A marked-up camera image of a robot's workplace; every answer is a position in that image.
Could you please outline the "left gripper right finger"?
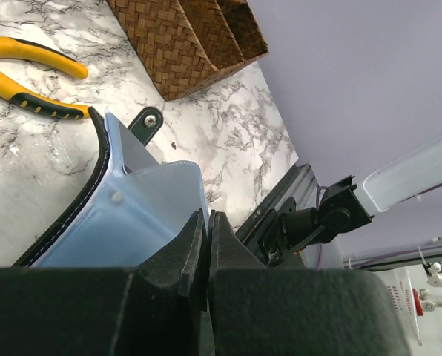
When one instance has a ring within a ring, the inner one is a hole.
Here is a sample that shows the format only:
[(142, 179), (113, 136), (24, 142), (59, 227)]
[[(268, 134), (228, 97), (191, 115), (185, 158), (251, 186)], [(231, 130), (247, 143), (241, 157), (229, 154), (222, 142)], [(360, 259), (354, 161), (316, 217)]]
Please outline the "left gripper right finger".
[(268, 268), (210, 217), (209, 308), (217, 355), (408, 355), (381, 279), (368, 271)]

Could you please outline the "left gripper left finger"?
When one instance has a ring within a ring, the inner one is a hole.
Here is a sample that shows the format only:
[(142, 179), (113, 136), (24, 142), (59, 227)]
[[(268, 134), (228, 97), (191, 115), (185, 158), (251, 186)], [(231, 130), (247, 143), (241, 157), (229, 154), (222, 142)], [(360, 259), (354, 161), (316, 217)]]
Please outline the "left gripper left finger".
[(198, 355), (205, 219), (134, 268), (0, 268), (0, 355)]

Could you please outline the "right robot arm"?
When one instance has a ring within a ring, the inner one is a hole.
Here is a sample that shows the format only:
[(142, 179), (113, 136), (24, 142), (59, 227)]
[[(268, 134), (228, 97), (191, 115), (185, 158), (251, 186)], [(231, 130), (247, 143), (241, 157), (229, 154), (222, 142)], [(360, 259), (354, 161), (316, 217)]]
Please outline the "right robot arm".
[(284, 264), (295, 252), (361, 228), (400, 202), (442, 186), (442, 137), (356, 179), (348, 176), (326, 188), (315, 208), (298, 210), (287, 199), (273, 226), (258, 241), (260, 260)]

